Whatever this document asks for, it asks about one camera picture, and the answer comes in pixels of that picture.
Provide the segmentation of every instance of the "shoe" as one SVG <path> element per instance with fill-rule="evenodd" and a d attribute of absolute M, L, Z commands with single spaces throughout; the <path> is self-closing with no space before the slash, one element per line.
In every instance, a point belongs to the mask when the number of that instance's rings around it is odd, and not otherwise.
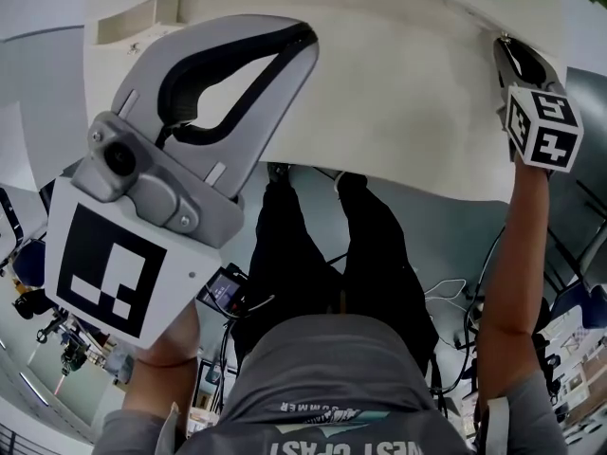
<path fill-rule="evenodd" d="M 340 195 L 339 187 L 343 187 L 347 184 L 347 187 L 367 187 L 367 177 L 364 175 L 358 175 L 357 173 L 349 173 L 349 172 L 341 172 L 337 177 L 335 177 L 335 182 L 333 184 L 333 189 L 335 190 L 337 195 Z"/>
<path fill-rule="evenodd" d="M 345 172 L 338 173 L 338 176 L 335 177 L 333 181 L 333 190 L 337 195 L 340 195 L 340 191 L 338 191 L 338 184 L 340 183 L 341 178 L 345 175 Z"/>
<path fill-rule="evenodd" d="M 275 184 L 289 183 L 288 171 L 291 165 L 288 163 L 268 162 L 267 176 L 270 182 Z"/>

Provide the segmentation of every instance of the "screw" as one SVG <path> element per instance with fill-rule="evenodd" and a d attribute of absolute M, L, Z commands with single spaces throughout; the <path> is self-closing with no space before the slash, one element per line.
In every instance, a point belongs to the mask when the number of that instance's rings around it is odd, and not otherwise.
<path fill-rule="evenodd" d="M 139 52 L 141 52 L 141 49 L 139 48 L 139 42 L 135 42 L 134 44 L 131 44 L 127 54 L 129 56 L 133 56 L 135 54 L 139 54 Z"/>

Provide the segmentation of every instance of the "railing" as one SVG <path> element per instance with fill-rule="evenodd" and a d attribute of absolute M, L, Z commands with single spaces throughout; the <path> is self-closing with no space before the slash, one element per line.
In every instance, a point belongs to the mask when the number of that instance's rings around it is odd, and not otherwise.
<path fill-rule="evenodd" d="M 39 446 L 11 429 L 0 425 L 0 454 L 2 455 L 59 455 Z"/>

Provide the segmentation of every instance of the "white table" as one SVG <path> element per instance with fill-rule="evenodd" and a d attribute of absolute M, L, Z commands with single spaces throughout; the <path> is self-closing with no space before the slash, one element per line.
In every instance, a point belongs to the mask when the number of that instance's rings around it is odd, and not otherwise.
<path fill-rule="evenodd" d="M 138 57 L 92 45 L 95 23 L 144 1 L 88 0 L 89 121 L 109 108 Z M 462 200 L 509 200 L 513 167 L 494 114 L 501 101 L 491 42 L 506 29 L 547 51 L 562 71 L 560 0 L 180 0 L 179 7 L 185 24 L 247 12 L 305 20 L 321 44 L 264 160 L 365 173 Z M 205 106 L 225 107 L 224 97 L 214 94 Z"/>

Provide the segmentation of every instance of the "hand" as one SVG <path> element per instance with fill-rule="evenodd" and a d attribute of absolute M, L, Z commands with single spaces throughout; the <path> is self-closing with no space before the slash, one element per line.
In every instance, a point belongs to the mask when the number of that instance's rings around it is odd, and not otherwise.
<path fill-rule="evenodd" d="M 516 179 L 517 180 L 540 180 L 540 182 L 544 182 L 548 178 L 548 173 L 550 171 L 546 169 L 541 169 L 540 167 L 534 167 L 532 165 L 527 165 L 523 162 L 521 156 L 517 153 L 514 158 L 514 165 L 516 168 Z"/>
<path fill-rule="evenodd" d="M 156 367 L 178 366 L 196 358 L 200 343 L 200 322 L 194 300 L 148 349 L 138 351 L 138 360 Z"/>

